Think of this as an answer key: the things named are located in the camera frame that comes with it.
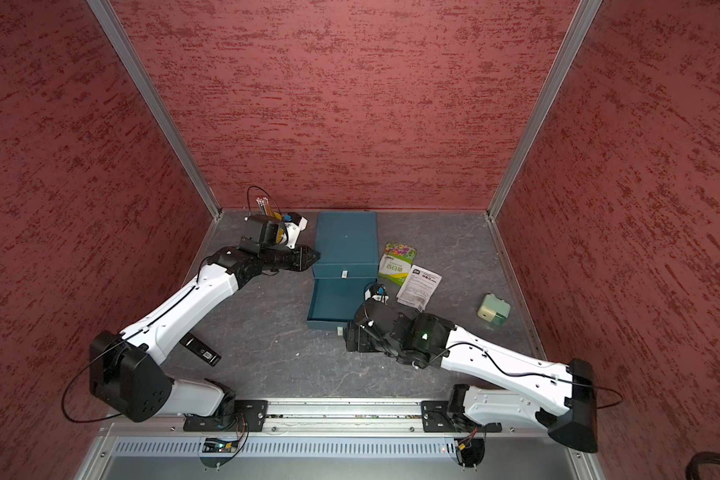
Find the teal three-drawer cabinet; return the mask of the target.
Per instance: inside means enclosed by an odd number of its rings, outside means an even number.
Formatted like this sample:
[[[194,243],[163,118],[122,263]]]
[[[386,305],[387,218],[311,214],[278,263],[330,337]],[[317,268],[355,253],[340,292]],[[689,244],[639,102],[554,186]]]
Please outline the teal three-drawer cabinet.
[[[317,217],[312,267],[318,280],[375,278],[380,254],[375,212],[323,211]]]

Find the teal drawer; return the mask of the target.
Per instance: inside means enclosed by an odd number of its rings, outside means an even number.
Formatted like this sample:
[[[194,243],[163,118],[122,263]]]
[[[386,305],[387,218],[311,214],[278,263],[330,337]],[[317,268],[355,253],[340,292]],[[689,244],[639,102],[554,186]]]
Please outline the teal drawer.
[[[346,326],[364,302],[365,290],[376,278],[316,278],[306,324],[312,330]]]

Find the white label seed bag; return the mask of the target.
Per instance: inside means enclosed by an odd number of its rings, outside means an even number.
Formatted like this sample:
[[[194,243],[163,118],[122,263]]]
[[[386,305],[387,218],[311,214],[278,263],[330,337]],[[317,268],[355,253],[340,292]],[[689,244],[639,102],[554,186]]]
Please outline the white label seed bag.
[[[397,303],[423,312],[441,281],[441,275],[413,265],[397,293]]]

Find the green flower seed bag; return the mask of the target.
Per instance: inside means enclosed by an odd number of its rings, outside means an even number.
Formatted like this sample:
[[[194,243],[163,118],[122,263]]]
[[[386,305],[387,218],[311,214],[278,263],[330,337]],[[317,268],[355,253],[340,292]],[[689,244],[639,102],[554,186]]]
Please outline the green flower seed bag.
[[[395,242],[387,243],[380,259],[378,275],[402,286],[411,271],[417,253],[417,249],[412,246]]]

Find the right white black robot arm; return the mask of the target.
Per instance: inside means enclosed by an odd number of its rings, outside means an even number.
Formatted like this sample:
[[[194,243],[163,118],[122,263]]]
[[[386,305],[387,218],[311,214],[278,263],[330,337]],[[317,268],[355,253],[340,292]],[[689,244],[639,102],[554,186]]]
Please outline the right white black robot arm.
[[[343,328],[346,350],[382,353],[415,369],[469,375],[519,395],[514,415],[546,429],[574,450],[596,453],[597,394],[590,363],[532,358],[498,346],[450,320],[422,312],[411,318],[373,298]]]

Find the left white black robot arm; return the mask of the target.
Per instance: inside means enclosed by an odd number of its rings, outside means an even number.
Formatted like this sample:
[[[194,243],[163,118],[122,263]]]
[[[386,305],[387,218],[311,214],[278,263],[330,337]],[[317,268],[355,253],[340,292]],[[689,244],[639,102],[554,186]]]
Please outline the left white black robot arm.
[[[174,347],[218,304],[253,278],[281,270],[303,272],[320,259],[306,245],[249,253],[222,248],[206,257],[195,279],[139,321],[90,345],[91,394],[133,422],[154,416],[198,418],[209,429],[236,425],[235,394],[228,387],[173,379],[161,368]]]

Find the yellow pencil cup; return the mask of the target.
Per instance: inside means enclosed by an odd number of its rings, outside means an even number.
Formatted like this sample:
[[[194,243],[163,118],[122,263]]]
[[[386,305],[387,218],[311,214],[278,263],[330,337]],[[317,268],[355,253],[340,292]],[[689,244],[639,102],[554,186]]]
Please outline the yellow pencil cup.
[[[288,234],[286,222],[281,220],[278,223],[278,227],[277,227],[276,244],[277,245],[286,244],[288,242],[288,238],[289,238],[289,234]]]

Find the green cream pencil sharpener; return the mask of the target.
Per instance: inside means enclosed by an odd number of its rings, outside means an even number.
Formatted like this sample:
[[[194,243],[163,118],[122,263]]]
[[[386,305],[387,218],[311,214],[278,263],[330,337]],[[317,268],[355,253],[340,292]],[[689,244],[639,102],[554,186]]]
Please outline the green cream pencil sharpener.
[[[511,305],[494,294],[486,294],[477,310],[477,316],[493,325],[503,325],[511,312]]]

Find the black tag with label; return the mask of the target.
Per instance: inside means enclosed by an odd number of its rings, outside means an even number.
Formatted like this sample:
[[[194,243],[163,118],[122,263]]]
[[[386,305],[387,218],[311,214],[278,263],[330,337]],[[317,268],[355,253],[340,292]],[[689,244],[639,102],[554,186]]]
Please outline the black tag with label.
[[[215,367],[221,359],[221,355],[218,352],[213,350],[191,332],[188,332],[181,338],[180,344],[193,355],[212,367]]]

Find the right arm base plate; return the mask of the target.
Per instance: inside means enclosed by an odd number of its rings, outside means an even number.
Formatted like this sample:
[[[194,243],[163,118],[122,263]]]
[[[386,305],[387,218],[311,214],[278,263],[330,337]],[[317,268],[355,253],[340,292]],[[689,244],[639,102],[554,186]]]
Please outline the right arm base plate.
[[[420,404],[423,430],[426,433],[500,433],[500,423],[480,425],[468,419],[463,413],[449,411],[449,403],[445,400],[425,400]]]

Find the aluminium front rail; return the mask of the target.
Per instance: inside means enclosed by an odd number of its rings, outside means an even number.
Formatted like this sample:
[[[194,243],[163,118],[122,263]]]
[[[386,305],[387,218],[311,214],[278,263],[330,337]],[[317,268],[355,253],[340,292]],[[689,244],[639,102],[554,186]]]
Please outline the aluminium front rail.
[[[248,402],[245,432],[186,432],[180,419],[103,427],[82,479],[600,479],[593,454],[555,443],[531,423],[532,407],[499,390],[476,396],[479,418],[466,462],[443,402],[404,398],[271,398]]]

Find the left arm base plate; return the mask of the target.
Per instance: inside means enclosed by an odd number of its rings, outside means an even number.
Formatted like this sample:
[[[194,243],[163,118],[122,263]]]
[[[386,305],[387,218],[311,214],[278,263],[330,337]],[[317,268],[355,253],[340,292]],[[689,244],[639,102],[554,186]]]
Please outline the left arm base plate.
[[[207,417],[187,415],[184,432],[261,432],[267,417],[266,400],[224,401],[217,411]]]

